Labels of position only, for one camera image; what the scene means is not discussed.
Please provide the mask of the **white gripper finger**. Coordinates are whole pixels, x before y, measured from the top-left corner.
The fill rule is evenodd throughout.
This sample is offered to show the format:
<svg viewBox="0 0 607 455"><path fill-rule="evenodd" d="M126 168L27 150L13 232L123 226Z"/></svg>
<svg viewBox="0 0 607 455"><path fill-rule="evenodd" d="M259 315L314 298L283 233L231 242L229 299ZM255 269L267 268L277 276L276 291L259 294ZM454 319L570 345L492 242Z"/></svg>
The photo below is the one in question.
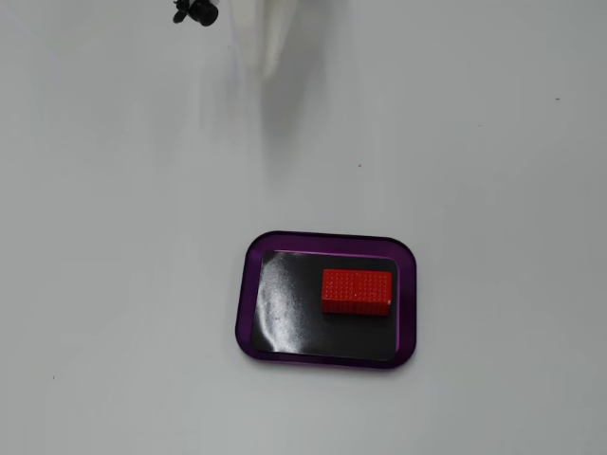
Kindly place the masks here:
<svg viewBox="0 0 607 455"><path fill-rule="evenodd" d="M325 1L236 1L234 41L244 81L272 83L305 72L322 55Z"/></svg>

